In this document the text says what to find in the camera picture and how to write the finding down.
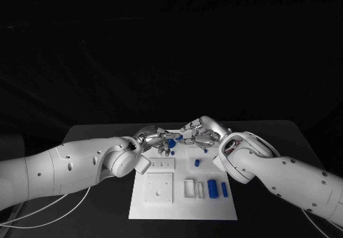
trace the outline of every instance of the black background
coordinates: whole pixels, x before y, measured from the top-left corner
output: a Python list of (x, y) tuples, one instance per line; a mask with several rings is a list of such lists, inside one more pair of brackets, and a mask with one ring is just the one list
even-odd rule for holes
[(288, 119), (343, 176), (341, 1), (1, 3), (0, 129)]

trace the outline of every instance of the table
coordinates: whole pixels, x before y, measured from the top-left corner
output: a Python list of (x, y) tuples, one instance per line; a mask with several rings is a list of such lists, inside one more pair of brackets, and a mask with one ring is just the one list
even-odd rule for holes
[[(151, 124), (164, 129), (180, 129), (186, 123)], [(222, 121), (220, 123), (233, 132), (249, 131), (261, 136), (281, 155), (318, 168), (322, 167), (291, 121)], [(70, 128), (63, 143), (89, 138), (131, 136), (147, 125), (150, 124), (76, 125)], [(237, 221), (129, 220), (134, 174), (135, 171), (122, 178), (106, 178), (90, 188), (82, 204), (63, 219), (40, 228), (16, 229), (11, 238), (322, 237), (299, 208), (269, 193), (256, 177), (248, 184), (236, 182), (229, 177)], [(17, 221), (16, 225), (34, 226), (59, 218), (73, 208), (85, 192), (86, 190), (67, 195), (57, 204), (28, 219)], [(41, 208), (57, 197), (41, 197), (27, 201), (20, 216)]]

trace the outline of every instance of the white platform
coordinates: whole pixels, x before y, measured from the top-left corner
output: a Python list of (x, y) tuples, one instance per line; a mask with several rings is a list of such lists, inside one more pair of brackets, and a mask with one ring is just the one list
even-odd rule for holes
[[(190, 131), (183, 134), (184, 138), (190, 137)], [(171, 148), (174, 155), (165, 157), (164, 153), (160, 155), (157, 149), (151, 148), (144, 156), (151, 159), (157, 158), (174, 158), (174, 171), (171, 170), (147, 170), (144, 175), (135, 173), (132, 199), (129, 207), (128, 219), (180, 219), (180, 220), (236, 220), (236, 210), (233, 205), (233, 198), (230, 193), (230, 186), (227, 181), (226, 172), (213, 172), (216, 168), (212, 167), (210, 163), (214, 157), (217, 144), (209, 148), (207, 153), (199, 153), (201, 150), (196, 145), (180, 145), (178, 143)], [(200, 165), (193, 170), (190, 166), (193, 161), (188, 160), (188, 148), (194, 148), (190, 151), (196, 151), (194, 157), (201, 156)], [(171, 203), (160, 202), (144, 202), (147, 196), (145, 184), (148, 184), (148, 174), (173, 174), (171, 179)], [(184, 180), (191, 179), (194, 184), (194, 198), (184, 198)], [(207, 180), (216, 180), (219, 198), (209, 198)], [(223, 197), (220, 183), (224, 182), (229, 197)], [(203, 199), (197, 199), (196, 184), (201, 183)], [(154, 190), (148, 191), (148, 196), (155, 193)]]

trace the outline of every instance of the robotic hand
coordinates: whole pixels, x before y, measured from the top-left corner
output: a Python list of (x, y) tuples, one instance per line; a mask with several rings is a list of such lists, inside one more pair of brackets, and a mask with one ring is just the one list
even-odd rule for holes
[(181, 144), (201, 149), (219, 142), (213, 163), (240, 183), (256, 176), (269, 192), (301, 209), (343, 226), (343, 179), (289, 157), (281, 157), (268, 142), (249, 132), (226, 129), (207, 116), (191, 121)]
[(132, 137), (73, 141), (37, 155), (0, 162), (0, 210), (33, 198), (63, 195), (122, 177), (150, 166), (141, 155), (151, 146), (170, 153), (167, 139), (178, 138), (158, 127), (142, 128)]

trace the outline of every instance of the hole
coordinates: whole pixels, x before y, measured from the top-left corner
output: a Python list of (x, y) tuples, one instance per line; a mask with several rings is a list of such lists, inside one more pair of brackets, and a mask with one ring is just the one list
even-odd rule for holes
[(67, 170), (70, 171), (73, 168), (73, 163), (67, 163)]

